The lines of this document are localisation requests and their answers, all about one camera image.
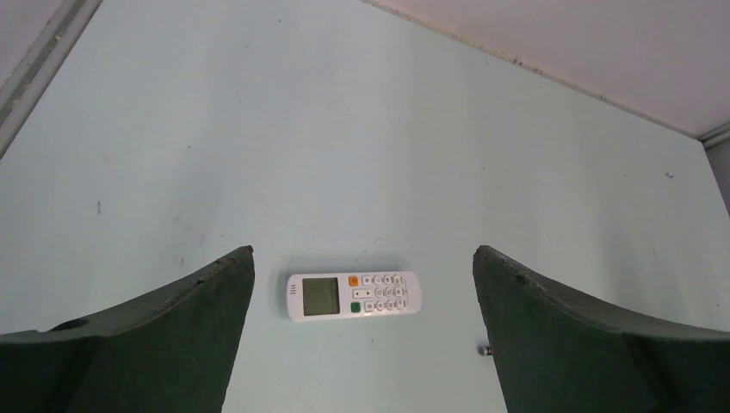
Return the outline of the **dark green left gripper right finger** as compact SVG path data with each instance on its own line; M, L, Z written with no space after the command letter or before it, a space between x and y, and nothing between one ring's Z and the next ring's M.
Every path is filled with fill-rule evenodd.
M726 331L613 305L487 245L473 280L509 411L728 411Z

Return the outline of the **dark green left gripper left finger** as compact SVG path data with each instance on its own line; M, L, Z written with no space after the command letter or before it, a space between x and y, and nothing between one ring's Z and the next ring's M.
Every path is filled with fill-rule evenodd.
M50 330L1 337L4 412L219 412L255 284L253 249Z

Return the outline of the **white remote control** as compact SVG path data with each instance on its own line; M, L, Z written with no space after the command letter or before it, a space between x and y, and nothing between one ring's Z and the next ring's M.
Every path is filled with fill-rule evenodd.
M310 322L415 314L423 291L408 271L293 274L285 298L293 321Z

